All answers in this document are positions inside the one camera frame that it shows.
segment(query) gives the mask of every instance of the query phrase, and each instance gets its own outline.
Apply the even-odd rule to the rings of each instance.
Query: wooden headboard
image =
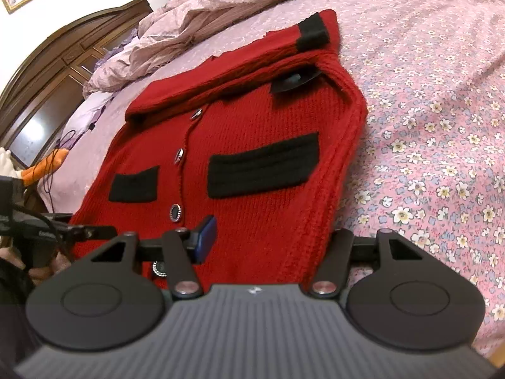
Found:
[[[96,62],[148,13],[147,0],[87,15],[49,36],[21,64],[0,95],[0,147],[17,168],[42,158],[84,101],[82,86]]]

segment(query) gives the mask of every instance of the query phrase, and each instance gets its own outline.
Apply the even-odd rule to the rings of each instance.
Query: wire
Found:
[[[52,224],[52,222],[48,218],[46,218],[44,215],[39,214],[38,212],[32,211],[30,209],[27,209],[25,207],[15,204],[15,203],[12,204],[12,208],[15,211],[24,213],[26,215],[30,215],[34,218],[41,220],[43,223],[45,223],[47,225],[47,227],[49,228],[49,231],[51,231],[52,234],[55,236],[56,245],[58,246],[60,253],[62,255],[65,255],[70,262],[73,262],[73,257],[70,255],[70,252],[67,249],[67,246],[65,245],[65,243],[63,242],[60,233],[57,231],[55,226]]]
[[[68,144],[68,142],[72,141],[72,139],[75,137],[75,135],[76,135],[75,130],[68,131],[65,135],[63,135],[63,137],[61,137],[56,142],[54,149],[46,157],[46,158],[48,158],[48,160],[47,160],[47,164],[44,167],[44,175],[42,176],[42,186],[44,187],[44,192],[49,196],[49,202],[51,204],[51,212],[52,213],[55,212],[55,205],[52,201],[51,188],[52,188],[52,181],[53,181],[53,175],[54,175],[56,153],[60,148],[64,148],[65,145]],[[34,175],[35,175],[35,169],[32,171],[32,182],[33,182]]]

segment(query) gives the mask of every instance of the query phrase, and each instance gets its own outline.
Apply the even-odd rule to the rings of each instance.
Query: silver button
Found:
[[[170,220],[172,222],[179,222],[181,220],[182,208],[178,203],[170,207]]]
[[[165,272],[165,263],[164,262],[153,262],[152,263],[152,271],[159,276],[160,278],[166,278],[167,273]]]
[[[200,115],[201,113],[203,112],[203,110],[201,108],[199,108],[198,110],[196,110],[194,112],[194,114],[191,116],[191,120],[196,120]]]
[[[184,155],[184,150],[182,148],[179,148],[179,150],[177,151],[177,154],[175,155],[174,164],[180,163],[183,155]]]

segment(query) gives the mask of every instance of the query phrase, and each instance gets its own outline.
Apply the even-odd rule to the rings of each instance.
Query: red cardigan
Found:
[[[204,289],[307,281],[325,254],[367,114],[338,45],[335,12],[325,10],[150,83],[71,222],[158,238],[213,214],[217,241],[196,266]],[[291,76],[296,86],[313,66],[322,75],[270,92],[272,80]],[[101,243],[77,244],[75,254]]]

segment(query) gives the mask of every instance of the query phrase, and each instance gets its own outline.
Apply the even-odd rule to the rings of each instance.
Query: metal screw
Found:
[[[175,291],[181,295],[191,295],[200,289],[200,285],[192,280],[184,280],[175,285]]]
[[[319,293],[320,295],[329,295],[330,293],[334,293],[337,290],[337,285],[329,280],[320,280],[314,282],[312,285],[312,290],[315,293]]]

